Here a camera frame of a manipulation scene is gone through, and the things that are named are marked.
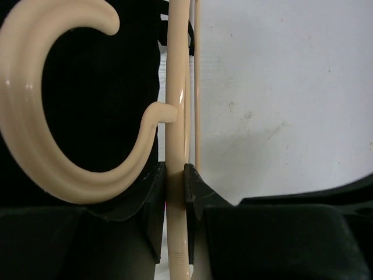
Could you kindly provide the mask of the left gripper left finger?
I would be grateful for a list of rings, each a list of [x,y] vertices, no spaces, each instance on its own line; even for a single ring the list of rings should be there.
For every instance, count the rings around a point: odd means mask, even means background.
[[[1,207],[2,279],[153,279],[160,262],[163,162],[105,203]]]

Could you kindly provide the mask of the black trousers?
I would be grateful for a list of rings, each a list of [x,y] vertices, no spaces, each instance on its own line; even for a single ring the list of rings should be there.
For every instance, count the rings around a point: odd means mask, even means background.
[[[19,2],[1,2],[1,27]],[[41,81],[44,115],[54,141],[73,164],[95,173],[114,170],[126,160],[145,110],[158,102],[159,46],[167,45],[164,17],[170,3],[106,2],[119,16],[118,32],[110,36],[91,27],[66,31],[51,46]],[[156,163],[155,133],[138,177]],[[23,171],[1,134],[1,206],[54,200],[67,203]]]

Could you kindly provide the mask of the beige plastic hanger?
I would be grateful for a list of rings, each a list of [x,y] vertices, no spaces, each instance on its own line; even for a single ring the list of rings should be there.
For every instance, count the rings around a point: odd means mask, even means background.
[[[157,125],[166,126],[167,244],[171,279],[189,279],[183,170],[189,160],[191,120],[199,74],[189,70],[189,1],[170,1],[166,100],[145,110],[135,145],[114,170],[89,172],[73,164],[48,128],[41,99],[47,54],[70,29],[119,30],[117,11],[106,1],[20,1],[1,27],[1,134],[17,164],[44,191],[76,204],[107,201],[125,191],[145,166]]]

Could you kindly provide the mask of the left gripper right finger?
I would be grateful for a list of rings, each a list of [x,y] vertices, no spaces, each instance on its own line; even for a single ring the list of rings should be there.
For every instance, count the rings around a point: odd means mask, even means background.
[[[193,279],[371,279],[372,176],[232,205],[184,167]]]

